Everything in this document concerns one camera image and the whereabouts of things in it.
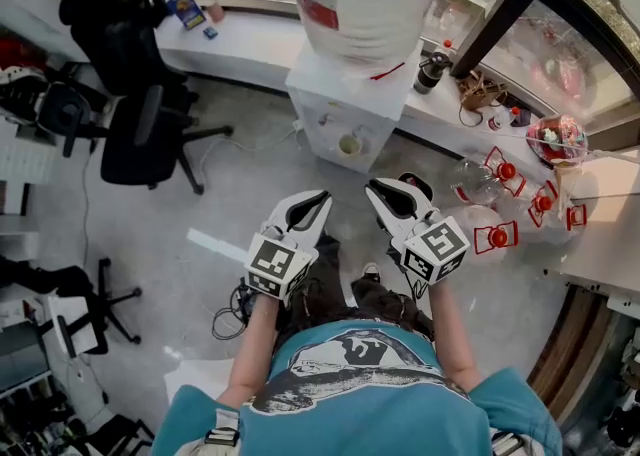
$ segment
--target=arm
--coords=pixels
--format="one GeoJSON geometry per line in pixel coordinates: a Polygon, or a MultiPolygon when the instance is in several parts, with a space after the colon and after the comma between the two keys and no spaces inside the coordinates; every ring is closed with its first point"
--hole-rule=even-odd
{"type": "Polygon", "coordinates": [[[446,280],[429,287],[429,301],[438,361],[450,379],[470,392],[482,377],[476,368],[460,310],[446,280]]]}
{"type": "Polygon", "coordinates": [[[260,294],[256,298],[240,351],[233,362],[227,390],[218,402],[240,409],[267,382],[276,337],[278,300],[260,294]]]}

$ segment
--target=paper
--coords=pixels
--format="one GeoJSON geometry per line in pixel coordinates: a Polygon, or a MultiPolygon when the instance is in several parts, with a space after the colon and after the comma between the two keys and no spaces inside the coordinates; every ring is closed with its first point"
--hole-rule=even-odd
{"type": "Polygon", "coordinates": [[[218,399],[220,394],[227,389],[232,366],[233,359],[180,362],[180,366],[175,371],[164,376],[169,404],[183,385],[192,385],[211,399],[218,399]]]}
{"type": "MultiPolygon", "coordinates": [[[[51,319],[56,331],[56,337],[58,337],[58,344],[60,344],[62,352],[65,355],[68,355],[67,345],[65,344],[62,332],[60,331],[58,316],[62,316],[67,325],[70,325],[89,312],[87,301],[82,296],[72,296],[69,298],[49,296],[49,311],[51,312],[51,319]]],[[[76,354],[78,355],[95,348],[98,345],[98,341],[91,323],[88,323],[74,333],[71,336],[71,342],[73,342],[76,354]]]]}
{"type": "Polygon", "coordinates": [[[238,248],[237,246],[233,246],[226,241],[221,241],[219,239],[216,239],[215,237],[211,237],[210,235],[207,235],[204,232],[200,232],[195,228],[189,229],[189,232],[187,232],[187,239],[196,244],[199,244],[207,250],[210,250],[214,253],[219,253],[221,255],[224,255],[225,257],[229,257],[230,259],[242,262],[243,264],[248,258],[248,253],[242,248],[238,248]]]}

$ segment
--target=teal t-shirt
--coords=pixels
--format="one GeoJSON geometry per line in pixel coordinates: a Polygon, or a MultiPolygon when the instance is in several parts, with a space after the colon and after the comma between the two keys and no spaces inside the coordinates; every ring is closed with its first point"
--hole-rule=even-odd
{"type": "MultiPolygon", "coordinates": [[[[220,408],[183,387],[153,444],[172,456],[215,426],[220,408]]],[[[469,395],[444,377],[431,344],[400,327],[339,321],[293,336],[265,387],[240,409],[240,454],[491,456],[490,428],[561,454],[547,409],[505,369],[469,395]]]]}

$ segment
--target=black cable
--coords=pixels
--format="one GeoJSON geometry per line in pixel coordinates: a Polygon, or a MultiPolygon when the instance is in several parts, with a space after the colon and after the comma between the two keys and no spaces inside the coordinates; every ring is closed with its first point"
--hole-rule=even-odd
{"type": "Polygon", "coordinates": [[[238,337],[239,335],[242,334],[242,332],[244,332],[244,330],[247,327],[247,324],[245,323],[244,319],[243,319],[243,313],[242,313],[242,303],[241,303],[241,289],[242,288],[246,288],[247,286],[244,285],[243,283],[241,283],[240,285],[238,285],[232,292],[231,292],[231,297],[229,298],[229,306],[228,307],[223,307],[220,310],[218,310],[215,315],[213,316],[213,322],[211,324],[211,335],[213,335],[216,339],[218,340],[231,340],[231,339],[235,339],[236,337],[238,337]],[[234,298],[237,299],[238,302],[238,306],[234,307],[233,306],[233,300],[234,298]],[[232,335],[221,335],[217,330],[216,330],[216,321],[218,321],[223,315],[225,314],[232,314],[233,317],[236,318],[236,320],[240,321],[242,323],[242,326],[238,329],[237,332],[233,333],[232,335]]]}
{"type": "Polygon", "coordinates": [[[95,369],[91,365],[91,357],[87,356],[87,361],[86,362],[82,359],[82,355],[78,355],[78,358],[85,365],[85,367],[89,368],[89,370],[91,371],[91,374],[93,374],[93,380],[95,381],[96,385],[100,389],[100,392],[102,393],[102,402],[106,406],[107,404],[109,404],[109,395],[107,394],[107,392],[105,391],[104,387],[102,386],[102,383],[100,383],[100,380],[98,380],[98,375],[96,374],[95,369]]]}
{"type": "Polygon", "coordinates": [[[403,271],[402,274],[407,279],[407,283],[409,284],[409,289],[411,289],[411,299],[414,303],[416,303],[422,296],[424,296],[424,292],[427,290],[427,281],[422,281],[420,279],[416,279],[414,283],[411,283],[409,280],[409,275],[406,271],[403,271]]]}
{"type": "Polygon", "coordinates": [[[465,127],[478,127],[484,121],[484,115],[482,113],[475,113],[473,111],[468,111],[468,113],[473,113],[474,115],[478,115],[480,118],[478,122],[475,124],[472,124],[472,125],[465,124],[464,120],[462,120],[462,106],[460,106],[460,110],[458,111],[458,120],[460,120],[460,123],[465,127]]]}
{"type": "Polygon", "coordinates": [[[82,216],[82,232],[84,234],[84,252],[82,256],[82,268],[86,269],[87,267],[87,257],[89,253],[89,232],[87,231],[87,221],[89,220],[89,192],[87,191],[87,168],[89,168],[89,163],[91,162],[91,156],[93,155],[93,151],[89,149],[89,157],[87,157],[87,161],[84,163],[84,168],[82,169],[82,191],[84,193],[84,215],[82,216]]]}

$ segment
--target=plastic bottle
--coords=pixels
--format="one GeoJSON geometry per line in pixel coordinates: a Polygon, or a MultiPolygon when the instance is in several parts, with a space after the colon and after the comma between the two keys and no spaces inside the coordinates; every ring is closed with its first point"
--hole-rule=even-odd
{"type": "Polygon", "coordinates": [[[500,216],[518,224],[518,234],[522,241],[534,242],[544,239],[545,222],[551,216],[549,211],[552,210],[558,196],[553,185],[548,184],[550,188],[527,182],[517,198],[505,195],[495,204],[500,216]]]}
{"type": "Polygon", "coordinates": [[[562,211],[553,209],[545,219],[540,241],[551,244],[564,244],[579,235],[587,224],[585,205],[569,205],[562,211]]]}
{"type": "Polygon", "coordinates": [[[447,216],[453,216],[471,247],[464,257],[468,264],[495,264],[502,261],[507,248],[518,244],[517,224],[505,223],[492,209],[482,205],[468,205],[450,209],[447,216]]]}
{"type": "Polygon", "coordinates": [[[496,173],[484,164],[484,156],[463,159],[451,171],[449,184],[453,192],[465,203],[491,205],[504,193],[503,182],[516,177],[516,167],[501,163],[496,173]]]}
{"type": "Polygon", "coordinates": [[[489,129],[492,131],[499,131],[500,129],[509,127],[513,121],[513,117],[520,114],[520,108],[517,106],[514,106],[511,109],[505,106],[498,106],[494,109],[497,111],[496,114],[489,118],[489,121],[487,122],[489,129]]]}

